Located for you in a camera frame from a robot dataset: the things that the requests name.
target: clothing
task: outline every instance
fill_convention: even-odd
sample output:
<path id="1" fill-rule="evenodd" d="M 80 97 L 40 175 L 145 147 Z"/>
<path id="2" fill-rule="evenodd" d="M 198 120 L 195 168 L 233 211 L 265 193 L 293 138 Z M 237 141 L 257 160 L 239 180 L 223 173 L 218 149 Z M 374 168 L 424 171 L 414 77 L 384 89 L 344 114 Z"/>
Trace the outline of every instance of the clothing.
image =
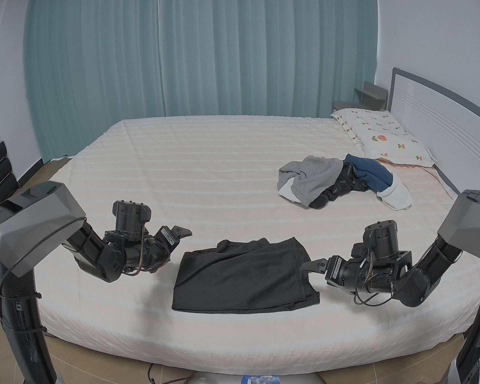
<path id="1" fill-rule="evenodd" d="M 407 209 L 413 203 L 410 192 L 395 173 L 392 185 L 382 192 L 377 192 L 377 196 L 382 199 L 382 203 L 394 211 Z"/>
<path id="2" fill-rule="evenodd" d="M 326 157 L 307 156 L 302 161 L 290 161 L 278 170 L 279 191 L 285 183 L 294 178 L 291 191 L 308 207 L 325 189 L 335 183 L 343 168 L 342 160 Z"/>
<path id="3" fill-rule="evenodd" d="M 172 309 L 202 313 L 292 311 L 320 302 L 295 239 L 270 244 L 223 240 L 216 248 L 186 252 L 173 289 Z"/>
<path id="4" fill-rule="evenodd" d="M 353 165 L 344 161 L 343 168 L 334 185 L 328 187 L 320 196 L 313 200 L 310 203 L 310 207 L 320 209 L 323 208 L 328 201 L 335 201 L 337 197 L 346 195 L 351 191 L 364 192 L 369 189 L 365 181 L 355 175 Z"/>
<path id="5" fill-rule="evenodd" d="M 299 199 L 293 194 L 292 192 L 292 184 L 293 184 L 294 178 L 292 177 L 291 179 L 288 179 L 288 181 L 283 185 L 282 188 L 278 191 L 278 194 L 280 196 L 286 197 L 290 201 L 294 203 L 301 203 Z"/>
<path id="6" fill-rule="evenodd" d="M 355 174 L 374 191 L 382 192 L 392 185 L 392 174 L 378 161 L 348 154 L 345 161 L 351 163 Z"/>

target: wall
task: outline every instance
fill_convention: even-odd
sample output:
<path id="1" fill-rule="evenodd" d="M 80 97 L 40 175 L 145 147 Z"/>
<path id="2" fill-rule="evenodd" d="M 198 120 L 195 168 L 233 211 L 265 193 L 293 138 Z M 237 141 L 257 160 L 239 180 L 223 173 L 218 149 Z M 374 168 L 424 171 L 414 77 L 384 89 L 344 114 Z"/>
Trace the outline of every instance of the wall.
<path id="1" fill-rule="evenodd" d="M 399 67 L 480 105 L 480 1 L 378 0 L 378 12 L 377 85 Z"/>
<path id="2" fill-rule="evenodd" d="M 41 158 L 25 96 L 27 5 L 28 0 L 0 0 L 0 140 L 17 180 Z"/>

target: mattress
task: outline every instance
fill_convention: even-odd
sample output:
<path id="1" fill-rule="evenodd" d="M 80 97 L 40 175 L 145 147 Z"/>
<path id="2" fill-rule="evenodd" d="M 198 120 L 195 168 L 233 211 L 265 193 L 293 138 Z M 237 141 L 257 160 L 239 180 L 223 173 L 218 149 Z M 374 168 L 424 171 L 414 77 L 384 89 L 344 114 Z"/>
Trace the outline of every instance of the mattress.
<path id="1" fill-rule="evenodd" d="M 185 251 L 223 240 L 295 236 L 314 260 L 349 257 L 364 227 L 398 223 L 400 248 L 416 262 L 435 239 L 453 201 L 434 171 L 387 165 L 409 188 L 413 206 L 394 212 L 372 191 L 351 192 L 322 210 L 278 196 L 278 168 L 307 155 L 358 154 L 333 119 L 168 117 L 124 120 L 76 155 L 53 180 L 65 183 L 101 236 L 115 227 L 112 204 L 148 204 L 147 229 L 190 229 L 155 274 L 107 284 L 81 271 L 59 247 L 36 267 L 43 324 L 84 347 L 191 370 L 295 374 L 371 363 L 425 350 L 465 331 L 480 300 L 480 261 L 464 254 L 424 304 L 392 300 L 357 306 L 352 296 L 310 274 L 320 304 L 265 314 L 198 314 L 171 309 Z"/>

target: gray garment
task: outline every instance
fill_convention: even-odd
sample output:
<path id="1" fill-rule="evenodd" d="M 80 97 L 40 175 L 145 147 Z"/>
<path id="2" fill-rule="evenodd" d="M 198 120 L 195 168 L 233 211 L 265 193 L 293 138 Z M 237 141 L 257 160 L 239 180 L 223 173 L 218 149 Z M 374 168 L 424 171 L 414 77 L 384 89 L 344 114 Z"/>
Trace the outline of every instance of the gray garment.
<path id="1" fill-rule="evenodd" d="M 292 192 L 308 207 L 328 187 L 332 186 L 343 168 L 335 158 L 307 156 L 302 161 L 290 161 L 278 170 L 277 190 L 292 177 Z"/>

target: baseboard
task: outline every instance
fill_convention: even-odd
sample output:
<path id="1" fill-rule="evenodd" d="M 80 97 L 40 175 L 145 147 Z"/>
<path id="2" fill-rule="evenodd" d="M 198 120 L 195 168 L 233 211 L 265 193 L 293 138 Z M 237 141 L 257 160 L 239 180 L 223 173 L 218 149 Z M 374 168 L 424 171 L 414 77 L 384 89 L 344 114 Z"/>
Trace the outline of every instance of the baseboard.
<path id="1" fill-rule="evenodd" d="M 22 177 L 19 178 L 18 185 L 20 186 L 20 188 L 22 188 L 27 183 L 27 181 L 29 181 L 32 176 L 35 175 L 42 167 L 43 160 L 39 159 L 35 164 L 32 165 L 32 167 L 27 172 L 24 173 Z"/>

